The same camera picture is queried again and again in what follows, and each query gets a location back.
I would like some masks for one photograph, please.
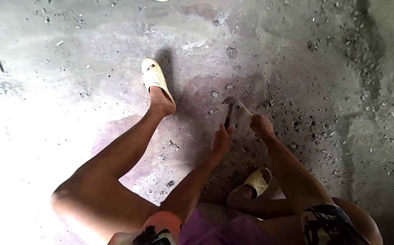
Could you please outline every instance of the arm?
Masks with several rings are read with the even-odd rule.
[[[277,139],[270,120],[254,115],[250,127],[265,142],[271,158],[272,172],[296,214],[322,203],[333,203],[324,187]]]
[[[224,125],[220,124],[220,129],[215,132],[212,138],[212,153],[209,159],[194,168],[170,192],[159,207],[160,211],[170,211],[176,214],[183,222],[188,220],[200,199],[203,187],[211,176],[212,170],[229,150],[232,132],[232,125],[226,131]]]

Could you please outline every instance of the white slipper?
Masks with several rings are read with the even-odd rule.
[[[150,94],[149,88],[151,86],[160,87],[168,94],[168,97],[174,104],[174,107],[176,107],[176,103],[168,91],[167,82],[165,81],[164,74],[162,73],[159,64],[152,58],[145,58],[141,63],[141,72],[143,73],[143,81],[145,88],[147,89],[147,93]]]
[[[268,184],[270,183],[270,181],[268,182],[268,184],[265,182],[264,177],[262,176],[261,170],[267,170],[270,173],[271,176],[271,172],[269,169],[265,168],[265,167],[261,167],[260,169],[254,171],[253,173],[251,173],[247,179],[244,181],[244,183],[242,183],[242,185],[236,187],[235,189],[233,189],[230,194],[236,192],[237,190],[239,190],[239,188],[241,188],[243,185],[250,185],[252,186],[255,190],[256,193],[258,194],[258,196],[262,195],[262,193],[264,193],[267,188],[268,188]]]

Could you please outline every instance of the person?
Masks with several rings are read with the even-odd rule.
[[[150,96],[145,116],[64,181],[51,197],[58,217],[90,244],[373,244],[382,238],[374,220],[356,205],[331,198],[277,139],[268,117],[253,115],[250,128],[268,148],[276,184],[286,199],[256,199],[271,180],[267,168],[252,173],[227,197],[250,216],[215,226],[195,209],[211,172],[227,153],[233,127],[220,124],[211,155],[194,168],[158,207],[120,184],[139,161],[161,120],[176,111],[162,71],[142,63]]]

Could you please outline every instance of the concrete floor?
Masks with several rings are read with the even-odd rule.
[[[144,115],[146,56],[178,108],[120,179],[126,187],[159,204],[167,183],[205,159],[221,101],[236,96],[271,116],[329,193],[365,209],[394,244],[394,1],[385,0],[0,0],[0,240],[84,244],[49,198]],[[271,165],[248,119],[235,111],[234,122],[202,201],[222,203]],[[280,196],[272,190],[264,198]]]

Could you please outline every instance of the metal tool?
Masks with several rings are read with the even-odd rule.
[[[244,106],[241,101],[234,96],[229,96],[223,100],[222,104],[229,104],[229,110],[227,111],[226,121],[224,122],[224,127],[227,127],[232,123],[232,109],[234,106],[238,105],[250,118],[253,117],[253,114]]]
[[[244,106],[244,104],[243,103],[241,103],[241,101],[239,101],[236,97],[234,97],[234,96],[229,96],[229,97],[227,97],[225,100],[223,100],[223,102],[222,102],[223,104],[227,104],[227,103],[229,103],[229,106],[230,106],[230,103],[233,103],[233,106],[236,106],[236,105],[238,105],[250,118],[252,118],[253,117],[253,114]]]
[[[235,97],[230,96],[223,100],[222,104],[229,104],[229,110],[227,111],[226,120],[224,121],[224,128],[227,130],[229,125],[232,123],[232,110],[235,104]]]

